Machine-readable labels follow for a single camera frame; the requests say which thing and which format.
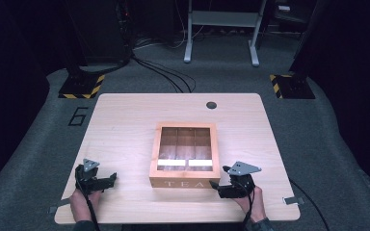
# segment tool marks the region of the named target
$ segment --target wooden box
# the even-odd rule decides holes
[[[214,123],[157,125],[149,180],[153,188],[206,188],[219,183],[218,138]]]

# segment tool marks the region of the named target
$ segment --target gray carpet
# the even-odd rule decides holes
[[[196,41],[190,64],[183,63],[185,44],[176,49],[154,45],[137,49],[135,54],[193,77],[197,82],[195,92],[260,94],[289,177],[315,201],[330,230],[370,230],[370,181],[341,139],[334,111],[323,91],[310,79],[315,100],[277,99],[273,91],[269,75],[288,73],[298,41],[266,36],[258,51],[260,67],[252,67],[248,39],[226,36]],[[66,77],[65,70],[47,76],[51,89],[46,103],[0,173],[0,230],[72,229],[71,225],[56,224],[47,210],[62,196],[97,97],[58,98]],[[107,74],[99,93],[117,92],[174,92],[174,89],[163,77],[131,61]],[[83,111],[87,113],[83,125],[67,126],[77,107],[88,107]],[[300,207],[302,215],[296,221],[275,221],[276,230],[326,230],[315,207],[292,187],[295,195],[305,200]],[[119,224],[100,227],[121,229]],[[188,224],[174,225],[171,230],[231,227]],[[164,228],[167,227],[153,225],[145,229]],[[141,227],[124,225],[124,230],[130,229]]]

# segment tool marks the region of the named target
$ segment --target yellow and black hazard tape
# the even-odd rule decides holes
[[[281,94],[280,87],[278,86],[277,77],[285,77],[289,78],[291,75],[270,75],[270,81],[272,81],[273,90],[275,91],[277,98],[283,98],[283,95]]]
[[[95,86],[92,89],[91,93],[88,93],[88,94],[73,94],[73,93],[70,93],[70,94],[63,93],[63,94],[61,94],[61,93],[59,93],[59,98],[70,98],[70,99],[94,98],[97,95],[98,91],[100,90],[100,87],[101,87],[101,84],[103,83],[103,80],[104,80],[104,75],[101,75],[100,77],[98,77],[97,82],[95,83]]]

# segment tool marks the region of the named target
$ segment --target wooden table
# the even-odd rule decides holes
[[[216,109],[208,109],[213,101]],[[62,198],[75,189],[74,169],[88,158],[100,163],[98,178],[117,172],[112,189],[102,195],[100,223],[236,222],[244,218],[231,199],[220,199],[210,189],[154,189],[148,174],[156,125],[159,121],[214,122],[217,125],[221,166],[241,161],[261,167],[253,173],[264,192],[271,220],[295,220],[297,205],[269,120],[254,93],[108,93],[102,94],[92,114]],[[222,171],[221,185],[229,176]],[[58,209],[57,223],[73,223],[69,205]]]

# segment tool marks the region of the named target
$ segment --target small round object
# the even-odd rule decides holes
[[[216,109],[216,107],[218,107],[218,105],[215,102],[210,101],[210,102],[206,103],[206,107],[208,109]]]

